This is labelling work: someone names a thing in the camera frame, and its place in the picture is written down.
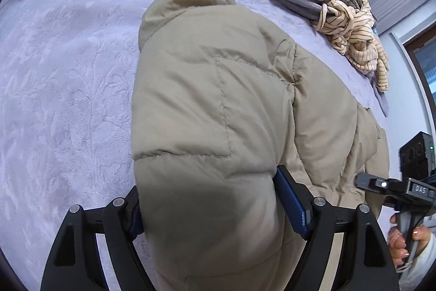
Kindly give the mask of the right hand with painted nails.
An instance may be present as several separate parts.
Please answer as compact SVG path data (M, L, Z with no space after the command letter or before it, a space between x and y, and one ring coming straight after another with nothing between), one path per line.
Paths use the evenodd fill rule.
M407 249L407 243L403 234L398 229L397 218L399 214L394 214L390 217L389 221L392 227L388 233L387 244L389 246L389 252L394 262L394 265L400 267L404 264L404 260L409 257L409 251ZM425 256L424 250L429 244L432 238L432 232L424 225L416 227L412 233L412 239L418 242L417 250L414 261L410 267L410 273L416 276L425 275L429 268L432 266L432 259Z

